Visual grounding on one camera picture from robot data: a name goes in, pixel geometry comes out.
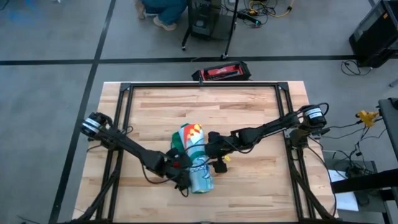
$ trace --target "wooden table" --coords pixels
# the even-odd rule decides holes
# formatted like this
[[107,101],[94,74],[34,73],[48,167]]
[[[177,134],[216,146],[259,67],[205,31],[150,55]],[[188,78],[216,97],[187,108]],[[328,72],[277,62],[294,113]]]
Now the wooden table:
[[[104,84],[98,111],[114,116],[119,86]],[[308,104],[303,82],[289,82],[289,88],[294,110]],[[129,137],[148,149],[165,152],[170,149],[172,134],[182,124],[199,123],[206,133],[229,135],[231,130],[270,122],[279,117],[278,112],[275,90],[268,87],[135,88],[129,118],[134,131]],[[309,143],[322,157],[319,145]],[[101,147],[87,153],[73,218],[80,216],[99,192],[106,153]],[[214,190],[184,198],[171,182],[148,183],[139,160],[124,153],[114,221],[297,221],[282,134],[263,139],[249,154],[234,153],[230,158],[227,173],[213,173]],[[304,158],[312,192],[332,211],[334,199],[324,166],[311,151],[304,150]],[[153,180],[160,180],[147,173]],[[303,193],[301,201],[308,216]]]

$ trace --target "blue pants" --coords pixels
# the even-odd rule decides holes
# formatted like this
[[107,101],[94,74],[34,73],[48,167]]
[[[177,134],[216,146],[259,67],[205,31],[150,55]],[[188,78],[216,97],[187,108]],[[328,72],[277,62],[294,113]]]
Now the blue pants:
[[187,0],[142,0],[146,13],[159,14],[159,20],[171,25],[180,19],[187,7]]

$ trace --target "black metal frame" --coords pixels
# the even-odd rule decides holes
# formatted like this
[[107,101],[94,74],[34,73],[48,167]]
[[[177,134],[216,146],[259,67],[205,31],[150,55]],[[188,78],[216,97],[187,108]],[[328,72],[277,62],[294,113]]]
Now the black metal frame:
[[[225,48],[224,54],[221,55],[221,59],[222,60],[225,60],[228,57],[229,45],[231,44],[232,35],[234,33],[235,26],[236,26],[235,25],[236,18],[238,16],[238,4],[239,4],[239,0],[236,0],[235,1],[235,7],[234,7],[234,13],[232,15],[231,30],[229,31],[229,36],[228,36],[228,43],[226,44],[226,48]],[[188,17],[189,17],[188,18],[188,20],[189,20],[188,29],[187,29],[187,31],[186,31],[186,33],[184,35],[184,39],[182,40],[182,43],[181,43],[181,49],[184,50],[184,51],[186,49],[185,44],[187,43],[188,37],[192,33],[192,24],[190,22],[190,21],[192,21],[192,18],[191,18],[192,15],[189,12],[192,12],[192,4],[191,4],[191,2],[188,3]]]
[[[290,97],[290,91],[289,91],[289,85],[287,82],[159,82],[159,83],[121,83],[120,90],[119,90],[119,97],[118,97],[118,102],[116,105],[116,112],[115,112],[115,117],[114,117],[114,123],[116,125],[119,124],[120,120],[120,112],[121,112],[121,106],[123,103],[123,98],[125,92],[128,91],[128,97],[127,97],[127,106],[126,106],[126,112],[124,115],[124,122],[123,122],[123,129],[127,130],[128,124],[129,124],[129,115],[131,113],[131,103],[132,103],[132,96],[133,96],[133,91],[134,88],[145,88],[145,87],[232,87],[232,86],[261,86],[261,87],[272,87],[275,90],[275,95],[276,95],[276,100],[277,100],[277,107],[279,109],[279,116],[284,116],[284,107],[283,107],[283,102],[282,102],[282,97],[281,97],[281,92],[283,91],[285,94],[285,99],[287,102],[287,109],[288,112],[293,112],[293,105],[292,105],[292,100]],[[318,200],[315,198],[315,196],[310,193],[310,195],[305,195],[306,202],[309,208],[309,218],[304,217],[303,214],[303,208],[302,208],[302,203],[300,199],[300,193],[299,193],[299,188],[298,184],[305,184],[309,188],[308,184],[308,177],[307,177],[307,171],[305,168],[305,162],[303,159],[303,153],[302,151],[298,150],[298,163],[300,165],[300,173],[297,171],[295,165],[294,165],[294,159],[292,155],[292,148],[289,146],[288,139],[284,136],[284,141],[285,141],[285,148],[286,148],[286,153],[287,153],[287,162],[289,165],[289,173],[290,173],[290,178],[292,181],[292,190],[294,193],[294,201],[295,201],[295,208],[297,212],[297,218],[300,223],[333,223],[335,222],[334,220],[319,220],[316,219],[315,216],[315,210],[313,203],[319,203]],[[109,151],[108,155],[106,157],[106,164],[104,168],[104,175],[103,175],[103,182],[101,184],[101,191],[98,194],[98,196],[95,198],[95,201],[91,204],[90,209],[95,209],[96,212],[96,217],[95,220],[90,220],[86,221],[88,223],[93,223],[100,222],[101,220],[104,220],[105,223],[112,223],[112,220],[114,218],[114,209],[116,205],[116,199],[117,199],[117,194],[118,194],[118,184],[119,184],[119,178],[120,178],[120,171],[123,163],[123,151],[124,150],[119,150],[118,151],[118,158],[113,170],[113,173],[109,176],[110,170],[111,170],[111,161],[113,157],[113,152],[114,151]],[[105,195],[107,191],[110,189],[110,187],[113,186],[112,193],[111,193],[111,198],[110,198],[110,206],[108,210],[108,215],[107,219],[102,218],[103,217],[103,205],[104,205],[104,200],[105,200]],[[59,189],[66,188],[66,183],[61,182],[60,186],[58,186]],[[63,197],[57,198],[55,200],[63,200]],[[57,220],[50,220],[50,223],[56,223]]]

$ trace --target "aluminum frame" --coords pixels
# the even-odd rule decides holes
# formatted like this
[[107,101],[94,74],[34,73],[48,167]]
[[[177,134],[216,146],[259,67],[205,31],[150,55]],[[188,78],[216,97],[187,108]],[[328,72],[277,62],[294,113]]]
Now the aluminum frame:
[[[124,94],[125,94],[125,92],[128,91],[127,106],[126,106],[126,112],[124,114],[124,121],[123,121],[123,129],[127,130],[128,124],[129,124],[129,115],[131,114],[131,103],[132,103],[134,88],[145,88],[145,87],[165,87],[165,88],[169,88],[169,87],[223,87],[223,86],[224,87],[234,87],[234,86],[272,87],[275,90],[277,107],[279,109],[279,116],[285,115],[281,92],[283,92],[285,95],[288,112],[293,112],[293,105],[292,105],[292,100],[290,97],[289,84],[287,82],[153,82],[153,83],[151,83],[151,82],[144,82],[144,83],[128,82],[128,83],[121,83],[121,86],[119,89],[118,102],[116,105],[114,123],[116,125],[119,124],[120,112],[121,112],[121,106],[123,103]],[[307,171],[305,168],[303,154],[298,153],[298,162],[299,162],[299,166],[300,166],[300,175],[299,175],[298,174],[299,172],[297,171],[297,169],[294,165],[292,148],[289,146],[289,141],[285,137],[285,135],[284,135],[284,142],[285,142],[285,148],[286,148],[286,153],[287,153],[287,162],[289,165],[289,174],[290,174],[290,179],[292,182],[292,190],[293,190],[293,195],[294,195],[295,208],[296,208],[296,212],[297,212],[298,222],[299,223],[324,223],[325,221],[328,223],[336,222],[335,220],[316,219],[313,202],[316,201],[317,203],[319,203],[319,201],[316,198],[314,199],[314,195],[312,195],[312,198],[308,197],[307,194],[305,195],[306,203],[310,209],[308,211],[309,218],[304,217],[302,202],[300,199],[300,193],[299,193],[299,188],[298,188],[299,183],[305,184],[309,188]],[[76,222],[76,221],[72,220],[71,222],[68,222],[68,223],[113,223],[114,209],[115,209],[115,204],[116,204],[116,199],[117,199],[117,194],[118,194],[120,170],[121,170],[121,166],[123,163],[123,151],[124,150],[118,151],[118,158],[117,158],[117,161],[115,164],[114,172],[112,173],[111,176],[109,176],[109,173],[111,170],[111,161],[112,161],[112,157],[113,157],[113,151],[108,152],[108,155],[106,158],[106,164],[105,164],[105,168],[104,168],[103,182],[101,184],[101,186],[102,186],[101,192],[99,193],[99,195],[97,196],[97,198],[95,200],[95,201],[99,201],[99,203],[95,205],[96,211],[97,211],[95,220],[85,220],[85,221],[80,221],[80,222]],[[63,183],[62,182],[60,183],[60,186],[58,186],[59,188],[66,188],[66,184],[64,184],[63,186],[61,186],[61,184],[63,184]],[[103,217],[104,199],[105,199],[105,195],[106,195],[107,191],[110,189],[111,186],[113,186],[113,189],[112,189],[112,193],[111,193],[109,210],[108,210],[107,218],[104,219],[104,218],[102,218]],[[63,197],[56,198],[55,200],[62,201]]]

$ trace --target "person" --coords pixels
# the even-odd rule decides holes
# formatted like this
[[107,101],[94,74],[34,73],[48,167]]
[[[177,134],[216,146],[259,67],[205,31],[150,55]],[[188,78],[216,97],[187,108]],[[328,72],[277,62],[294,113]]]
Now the person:
[[187,7],[187,0],[135,0],[138,18],[154,17],[154,24],[167,31],[175,30],[181,14]]

